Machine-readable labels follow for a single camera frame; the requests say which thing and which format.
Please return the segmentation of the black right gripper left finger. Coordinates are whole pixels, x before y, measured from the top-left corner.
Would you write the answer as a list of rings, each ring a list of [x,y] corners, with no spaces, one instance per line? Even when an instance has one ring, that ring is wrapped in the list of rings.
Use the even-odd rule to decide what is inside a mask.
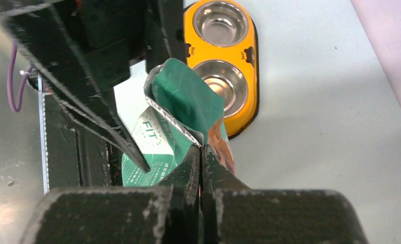
[[[21,243],[197,243],[201,151],[152,187],[57,188],[39,202]]]

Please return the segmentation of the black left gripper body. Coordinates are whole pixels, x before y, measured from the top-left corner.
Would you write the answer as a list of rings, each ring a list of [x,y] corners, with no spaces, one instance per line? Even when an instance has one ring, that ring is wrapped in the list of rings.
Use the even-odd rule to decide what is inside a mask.
[[[102,90],[130,78],[144,54],[147,1],[55,1],[71,40]]]

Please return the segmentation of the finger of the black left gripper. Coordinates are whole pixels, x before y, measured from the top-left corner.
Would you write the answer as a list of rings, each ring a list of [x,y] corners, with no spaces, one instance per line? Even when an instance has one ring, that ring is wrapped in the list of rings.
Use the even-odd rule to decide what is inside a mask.
[[[184,1],[147,1],[146,12],[146,72],[176,58],[187,63],[184,40]]]
[[[77,124],[120,149],[143,172],[150,171],[53,1],[0,1],[0,26],[46,77],[54,97]]]

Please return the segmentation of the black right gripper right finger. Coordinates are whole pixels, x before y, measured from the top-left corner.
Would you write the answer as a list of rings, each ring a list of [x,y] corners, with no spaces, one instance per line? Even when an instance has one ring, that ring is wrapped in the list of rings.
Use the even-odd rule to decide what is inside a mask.
[[[253,190],[202,149],[205,243],[367,243],[349,200],[333,190]]]

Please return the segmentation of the green white pet food bag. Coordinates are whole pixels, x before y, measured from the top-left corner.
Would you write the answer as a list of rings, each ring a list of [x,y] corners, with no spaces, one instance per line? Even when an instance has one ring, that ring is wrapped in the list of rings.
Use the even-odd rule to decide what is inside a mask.
[[[211,146],[217,160],[235,172],[224,126],[224,100],[191,68],[178,59],[168,59],[149,72],[144,93],[148,107],[139,116],[132,137],[150,171],[143,172],[123,155],[123,186],[159,183],[183,162],[192,146]]]

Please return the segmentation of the yellow double pet bowl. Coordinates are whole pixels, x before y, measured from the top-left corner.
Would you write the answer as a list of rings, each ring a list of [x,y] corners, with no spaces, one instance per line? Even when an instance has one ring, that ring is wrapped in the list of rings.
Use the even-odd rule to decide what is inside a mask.
[[[197,1],[184,13],[187,64],[224,99],[229,139],[255,120],[260,105],[257,29],[235,1]]]

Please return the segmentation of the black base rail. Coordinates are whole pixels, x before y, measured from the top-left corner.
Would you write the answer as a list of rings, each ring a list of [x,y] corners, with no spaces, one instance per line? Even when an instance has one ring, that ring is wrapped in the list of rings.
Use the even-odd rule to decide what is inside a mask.
[[[122,185],[122,153],[76,124],[52,95],[45,97],[49,186]]]

